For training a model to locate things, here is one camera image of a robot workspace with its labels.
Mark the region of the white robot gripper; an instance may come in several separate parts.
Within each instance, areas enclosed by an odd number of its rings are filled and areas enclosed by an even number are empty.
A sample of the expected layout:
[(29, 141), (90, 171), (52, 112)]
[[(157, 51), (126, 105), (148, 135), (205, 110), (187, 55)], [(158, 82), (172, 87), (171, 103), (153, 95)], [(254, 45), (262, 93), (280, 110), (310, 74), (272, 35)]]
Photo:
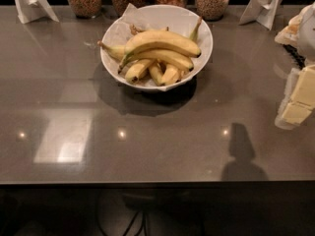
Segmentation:
[[(279, 44), (291, 45), (307, 61), (315, 61), (315, 3), (304, 7), (289, 20), (275, 37)], [(290, 100), (310, 108), (315, 107), (315, 65), (300, 72)]]

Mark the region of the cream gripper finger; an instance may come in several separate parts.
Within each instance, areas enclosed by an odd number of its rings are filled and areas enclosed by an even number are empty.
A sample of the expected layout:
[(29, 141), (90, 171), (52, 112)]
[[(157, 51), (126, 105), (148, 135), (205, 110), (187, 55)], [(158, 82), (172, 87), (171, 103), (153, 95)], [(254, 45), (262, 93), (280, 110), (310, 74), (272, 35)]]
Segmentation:
[(284, 98), (275, 119), (275, 125), (285, 130), (292, 130), (302, 124), (312, 113), (312, 108), (290, 100), (301, 70), (292, 68), (284, 88)]

